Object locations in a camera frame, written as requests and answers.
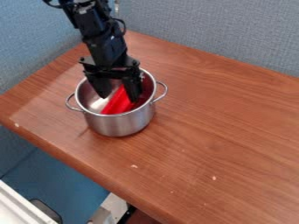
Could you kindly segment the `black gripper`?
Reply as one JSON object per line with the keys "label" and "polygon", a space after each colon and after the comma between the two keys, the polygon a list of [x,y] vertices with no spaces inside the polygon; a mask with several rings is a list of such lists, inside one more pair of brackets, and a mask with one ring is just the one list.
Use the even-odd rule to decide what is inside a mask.
{"label": "black gripper", "polygon": [[123,79],[125,93],[136,102],[143,93],[139,61],[127,54],[125,31],[120,27],[81,27],[81,40],[89,56],[79,61],[84,67],[88,83],[97,95],[105,99],[112,92],[109,79]]}

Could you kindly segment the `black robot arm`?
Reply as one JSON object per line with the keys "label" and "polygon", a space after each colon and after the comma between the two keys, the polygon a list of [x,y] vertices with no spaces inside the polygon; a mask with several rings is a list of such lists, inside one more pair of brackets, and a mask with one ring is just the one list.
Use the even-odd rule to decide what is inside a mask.
{"label": "black robot arm", "polygon": [[125,22],[111,16],[108,0],[52,0],[43,2],[63,10],[73,28],[79,29],[89,56],[79,63],[97,95],[107,98],[112,92],[112,80],[121,80],[131,102],[143,93],[140,62],[127,54]]}

